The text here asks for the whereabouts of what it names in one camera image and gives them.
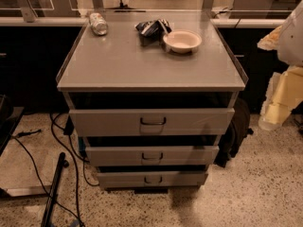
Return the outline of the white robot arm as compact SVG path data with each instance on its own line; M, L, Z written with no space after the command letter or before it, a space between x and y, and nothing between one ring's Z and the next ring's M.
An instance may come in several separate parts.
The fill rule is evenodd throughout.
M303 1L285 22L258 42L258 48L275 50L288 68L270 78L258 125L266 131L282 126L303 101Z

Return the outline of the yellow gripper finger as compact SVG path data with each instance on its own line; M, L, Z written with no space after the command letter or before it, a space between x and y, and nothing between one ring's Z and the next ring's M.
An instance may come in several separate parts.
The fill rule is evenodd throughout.
M273 31L259 40L257 47L266 51L277 50L281 26L276 27Z

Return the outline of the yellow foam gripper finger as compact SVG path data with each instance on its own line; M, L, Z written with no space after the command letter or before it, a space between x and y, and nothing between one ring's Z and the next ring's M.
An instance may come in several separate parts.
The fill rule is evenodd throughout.
M273 131L281 127L292 110L303 101L303 67L290 66L282 74L274 72L265 96L258 126Z

